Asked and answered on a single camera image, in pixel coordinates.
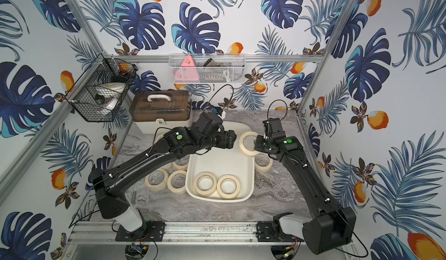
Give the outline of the cream masking tape roll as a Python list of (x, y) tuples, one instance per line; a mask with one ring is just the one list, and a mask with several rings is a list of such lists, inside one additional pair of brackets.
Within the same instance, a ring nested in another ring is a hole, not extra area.
[(168, 173), (165, 169), (160, 168), (145, 177), (146, 187), (153, 191), (158, 192), (167, 187)]
[(258, 133), (249, 131), (243, 133), (239, 138), (239, 147), (249, 157), (255, 157), (260, 152), (255, 149)]
[(224, 175), (217, 182), (218, 195), (224, 200), (237, 198), (240, 190), (240, 182), (238, 178), (233, 175)]
[(173, 162), (174, 168), (177, 170), (185, 170), (186, 171), (188, 169), (189, 158), (190, 158), (190, 156), (187, 155), (181, 159), (175, 160)]
[(184, 170), (174, 171), (167, 181), (168, 189), (175, 195), (183, 195), (187, 192), (186, 190), (186, 177), (187, 172)]
[(259, 153), (254, 157), (254, 168), (257, 172), (265, 173), (271, 169), (273, 160), (265, 153)]
[(217, 178), (210, 172), (202, 172), (195, 178), (193, 186), (198, 196), (209, 197), (217, 189)]

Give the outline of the white plastic storage tray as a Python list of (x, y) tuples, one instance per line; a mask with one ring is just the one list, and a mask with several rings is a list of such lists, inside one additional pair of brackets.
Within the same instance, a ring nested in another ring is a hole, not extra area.
[[(246, 124), (233, 121), (224, 121), (223, 126), (226, 130), (235, 131), (237, 135), (233, 148), (219, 149), (214, 147), (204, 155), (191, 155), (187, 169), (186, 190), (190, 196), (198, 200), (216, 203), (244, 202), (251, 197), (254, 190), (254, 158), (241, 151), (239, 138), (243, 133), (251, 131), (251, 128)], [(224, 175), (237, 177), (241, 186), (238, 197), (232, 200), (224, 200), (218, 195), (217, 189), (209, 197), (198, 196), (193, 183), (197, 175), (202, 172), (214, 174), (217, 182)]]

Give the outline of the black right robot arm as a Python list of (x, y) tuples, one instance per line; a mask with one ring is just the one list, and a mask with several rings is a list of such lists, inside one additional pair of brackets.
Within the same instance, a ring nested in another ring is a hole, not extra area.
[(296, 137), (273, 140), (258, 135), (255, 149), (275, 156), (300, 189), (312, 216), (312, 220), (303, 224), (303, 240), (314, 254), (350, 243), (357, 219), (355, 212), (350, 207), (344, 208), (330, 194), (310, 166), (304, 148)]

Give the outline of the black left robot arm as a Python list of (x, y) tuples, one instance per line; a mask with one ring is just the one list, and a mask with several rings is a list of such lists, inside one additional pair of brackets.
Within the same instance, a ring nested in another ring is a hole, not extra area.
[(198, 151), (232, 149), (236, 138), (233, 130), (225, 130), (218, 114), (204, 112), (192, 126), (165, 132), (133, 159), (105, 171), (92, 170), (92, 188), (101, 217), (117, 220), (128, 232), (137, 231), (145, 223), (125, 196), (130, 187), (162, 166)]

